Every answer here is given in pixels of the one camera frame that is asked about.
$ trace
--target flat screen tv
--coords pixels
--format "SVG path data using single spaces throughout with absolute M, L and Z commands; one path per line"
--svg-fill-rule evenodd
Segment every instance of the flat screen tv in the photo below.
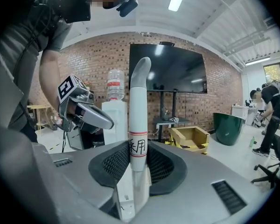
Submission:
M 207 93 L 205 66 L 201 54 L 181 48 L 131 44 L 129 87 L 132 73 L 143 57 L 151 59 L 148 91 Z

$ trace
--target black pants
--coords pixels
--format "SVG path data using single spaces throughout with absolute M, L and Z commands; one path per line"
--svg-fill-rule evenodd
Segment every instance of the black pants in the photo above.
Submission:
M 27 121 L 26 125 L 24 126 L 24 128 L 21 129 L 20 132 L 26 135 L 31 142 L 38 143 L 35 129 L 30 125 L 29 121 Z
M 267 125 L 266 134 L 260 146 L 261 151 L 269 153 L 272 144 L 274 147 L 277 147 L 278 140 L 276 138 L 275 133 L 279 125 L 280 125 L 280 120 L 276 120 L 272 117 L 269 124 Z

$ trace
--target ceiling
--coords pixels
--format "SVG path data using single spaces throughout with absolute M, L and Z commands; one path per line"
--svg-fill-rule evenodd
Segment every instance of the ceiling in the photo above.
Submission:
M 270 56 L 280 58 L 280 31 L 259 0 L 183 0 L 177 12 L 170 0 L 138 0 L 139 6 L 121 18 L 115 9 L 91 8 L 91 21 L 76 22 L 65 46 L 114 31 L 174 32 L 204 46 L 237 69 Z

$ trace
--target cardboard box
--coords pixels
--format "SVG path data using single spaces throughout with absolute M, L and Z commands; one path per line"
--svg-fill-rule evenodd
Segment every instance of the cardboard box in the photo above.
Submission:
M 170 134 L 179 148 L 199 153 L 207 151 L 210 134 L 197 126 L 171 128 Z

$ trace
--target white floor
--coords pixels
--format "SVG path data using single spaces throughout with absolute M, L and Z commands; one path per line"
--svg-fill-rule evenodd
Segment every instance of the white floor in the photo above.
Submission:
M 265 167 L 278 163 L 279 161 L 275 158 L 275 152 L 271 149 L 270 156 L 268 158 L 261 157 L 252 152 L 253 148 L 259 148 L 264 135 L 261 132 L 264 128 L 255 128 L 253 126 L 243 126 L 241 134 L 233 146 L 222 145 L 217 142 L 216 135 L 210 136 L 210 143 L 208 147 L 208 155 L 213 157 L 229 167 L 234 172 L 240 174 L 247 180 L 265 176 L 264 172 L 258 169 L 254 171 L 254 166 L 261 164 Z M 252 138 L 257 141 L 252 147 L 249 147 Z M 262 191 L 270 189 L 268 182 L 255 183 L 254 185 L 259 186 Z
M 261 134 L 261 131 L 264 128 L 255 128 L 252 126 L 243 126 L 242 132 L 233 146 L 222 145 L 216 141 L 215 134 L 210 136 L 210 143 L 208 147 L 208 155 L 213 157 L 229 167 L 234 172 L 243 176 L 247 180 L 251 181 L 252 179 L 265 176 L 265 174 L 258 169 L 254 171 L 254 166 L 261 164 L 264 166 L 273 165 L 278 163 L 278 160 L 274 160 L 271 157 L 271 154 L 274 154 L 274 151 L 271 150 L 270 156 L 268 158 L 261 157 L 252 152 L 252 148 L 260 147 L 260 144 L 264 138 Z M 252 138 L 255 138 L 257 144 L 253 147 L 249 147 L 250 141 Z M 38 142 L 43 144 L 50 154 L 61 153 L 62 151 L 62 141 L 63 141 L 63 131 L 51 131 L 49 129 L 43 129 L 41 133 L 37 131 Z M 69 147 L 66 144 L 65 152 L 72 152 L 75 149 Z M 128 190 L 127 187 L 131 187 L 132 179 L 128 176 L 130 169 L 126 171 L 124 178 L 120 180 L 118 184 L 119 199 L 122 206 L 122 215 L 125 221 L 128 221 L 134 216 L 133 208 L 133 191 Z M 267 191 L 270 189 L 270 184 L 268 182 L 255 183 L 254 185 L 258 186 L 260 190 Z

